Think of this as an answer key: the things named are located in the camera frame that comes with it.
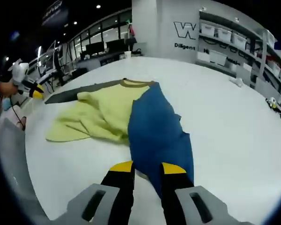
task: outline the black ceiling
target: black ceiling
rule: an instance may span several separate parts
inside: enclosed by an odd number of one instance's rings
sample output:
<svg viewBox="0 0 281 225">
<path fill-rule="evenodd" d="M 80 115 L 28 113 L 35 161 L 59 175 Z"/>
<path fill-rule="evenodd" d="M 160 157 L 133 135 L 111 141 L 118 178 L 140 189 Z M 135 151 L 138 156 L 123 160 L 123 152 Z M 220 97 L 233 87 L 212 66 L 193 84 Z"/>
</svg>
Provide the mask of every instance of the black ceiling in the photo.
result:
<svg viewBox="0 0 281 225">
<path fill-rule="evenodd" d="M 100 1 L 100 0 L 64 0 L 69 9 L 68 26 L 60 29 L 48 30 L 41 27 L 42 16 L 45 10 L 55 0 L 30 1 L 5 1 L 0 2 L 0 34 L 4 35 L 6 42 L 0 48 L 3 55 L 9 55 L 12 60 L 17 57 L 31 58 L 36 48 L 42 45 L 47 48 L 55 39 L 68 41 L 79 31 L 91 23 L 117 12 L 131 7 L 132 0 Z M 264 27 L 269 29 L 281 42 L 281 4 L 280 0 L 266 2 L 264 0 L 218 0 L 250 16 Z M 19 31 L 20 36 L 14 43 L 8 42 L 13 31 Z"/>
</svg>

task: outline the hand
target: hand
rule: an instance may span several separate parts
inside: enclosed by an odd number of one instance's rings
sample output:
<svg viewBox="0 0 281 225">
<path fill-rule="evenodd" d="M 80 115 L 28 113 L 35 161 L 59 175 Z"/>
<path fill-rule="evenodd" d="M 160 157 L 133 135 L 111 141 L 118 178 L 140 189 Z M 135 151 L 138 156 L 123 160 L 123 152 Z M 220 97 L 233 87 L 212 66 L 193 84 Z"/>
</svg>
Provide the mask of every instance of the hand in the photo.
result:
<svg viewBox="0 0 281 225">
<path fill-rule="evenodd" d="M 9 97 L 18 93 L 18 88 L 12 82 L 0 82 L 0 94 Z"/>
</svg>

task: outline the shelf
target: shelf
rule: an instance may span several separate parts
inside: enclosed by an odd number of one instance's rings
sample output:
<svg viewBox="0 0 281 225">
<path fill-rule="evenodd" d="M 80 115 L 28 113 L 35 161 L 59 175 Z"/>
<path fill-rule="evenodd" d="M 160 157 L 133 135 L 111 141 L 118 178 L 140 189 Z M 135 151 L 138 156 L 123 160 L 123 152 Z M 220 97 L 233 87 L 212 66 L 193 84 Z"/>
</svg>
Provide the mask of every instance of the shelf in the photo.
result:
<svg viewBox="0 0 281 225">
<path fill-rule="evenodd" d="M 227 74 L 229 76 L 232 76 L 234 78 L 236 77 L 236 72 L 233 72 L 231 69 L 229 69 L 227 67 L 220 66 L 220 65 L 215 64 L 213 62 L 207 62 L 207 61 L 196 59 L 196 64 L 199 65 L 199 66 L 204 66 L 204 67 L 207 67 L 207 68 L 210 68 L 210 69 L 214 69 L 216 71 L 222 72 L 222 73 Z"/>
<path fill-rule="evenodd" d="M 252 31 L 251 29 L 249 29 L 249 28 L 247 28 L 243 25 L 240 25 L 237 22 L 234 22 L 234 21 L 231 21 L 229 19 L 223 18 L 221 16 L 214 15 L 212 13 L 208 13 L 208 12 L 205 12 L 205 11 L 200 11 L 200 19 L 210 21 L 210 22 L 217 23 L 217 24 L 220 24 L 222 26 L 228 27 L 228 28 L 233 29 L 233 30 L 235 30 L 235 31 L 247 36 L 247 37 L 254 38 L 256 40 L 262 40 L 262 37 L 259 34 L 257 34 L 256 32 Z"/>
<path fill-rule="evenodd" d="M 269 71 L 269 73 L 274 77 L 274 79 L 278 82 L 279 86 L 281 87 L 281 81 L 278 77 L 276 77 L 273 73 L 273 70 L 266 64 L 265 69 Z"/>
<path fill-rule="evenodd" d="M 274 56 L 278 60 L 278 62 L 281 63 L 281 56 L 269 44 L 267 44 L 267 50 L 272 56 Z"/>
<path fill-rule="evenodd" d="M 257 62 L 259 62 L 259 63 L 261 62 L 261 59 L 260 59 L 260 58 L 258 58 L 257 56 L 251 54 L 250 52 L 247 52 L 247 51 L 244 50 L 244 49 L 241 49 L 240 47 L 238 47 L 237 45 L 235 45 L 235 44 L 232 43 L 232 42 L 226 42 L 226 41 L 224 41 L 224 40 L 222 40 L 222 39 L 220 39 L 220 38 L 218 38 L 218 37 L 214 37 L 214 36 L 210 36 L 210 35 L 206 35 L 206 34 L 202 34 L 202 33 L 199 33 L 199 37 L 209 38 L 209 39 L 212 39 L 212 40 L 214 40 L 214 41 L 224 43 L 224 44 L 226 44 L 226 45 L 228 45 L 228 46 L 231 46 L 231 47 L 233 47 L 233 48 L 238 49 L 239 51 L 241 51 L 241 52 L 244 53 L 245 55 L 248 55 L 248 56 L 250 56 L 251 58 L 255 59 Z"/>
</svg>

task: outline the logo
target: logo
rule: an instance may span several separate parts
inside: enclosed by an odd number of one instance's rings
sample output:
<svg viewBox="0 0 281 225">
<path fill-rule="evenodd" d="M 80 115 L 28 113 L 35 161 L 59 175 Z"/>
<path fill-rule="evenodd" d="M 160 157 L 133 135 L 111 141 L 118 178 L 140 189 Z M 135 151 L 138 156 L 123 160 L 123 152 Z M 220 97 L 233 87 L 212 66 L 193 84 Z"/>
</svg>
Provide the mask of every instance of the logo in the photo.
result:
<svg viewBox="0 0 281 225">
<path fill-rule="evenodd" d="M 191 37 L 191 33 L 195 30 L 197 24 L 192 24 L 191 22 L 174 22 L 176 32 L 179 38 L 188 37 L 191 40 L 195 38 Z"/>
<path fill-rule="evenodd" d="M 196 50 L 196 47 L 187 46 L 187 45 L 178 44 L 178 43 L 175 43 L 175 48 L 182 48 L 183 50 L 185 50 L 185 49 Z"/>
</svg>

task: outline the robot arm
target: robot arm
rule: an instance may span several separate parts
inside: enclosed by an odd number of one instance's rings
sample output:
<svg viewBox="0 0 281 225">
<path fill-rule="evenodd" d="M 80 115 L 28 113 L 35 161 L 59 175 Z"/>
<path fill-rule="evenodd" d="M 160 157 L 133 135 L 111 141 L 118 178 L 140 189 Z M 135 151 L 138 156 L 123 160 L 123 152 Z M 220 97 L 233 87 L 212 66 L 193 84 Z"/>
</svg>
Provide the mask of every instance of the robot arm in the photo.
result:
<svg viewBox="0 0 281 225">
<path fill-rule="evenodd" d="M 43 98 L 43 87 L 28 77 L 29 64 L 18 59 L 8 71 L 12 71 L 12 82 L 18 87 L 18 92 L 30 98 Z"/>
</svg>

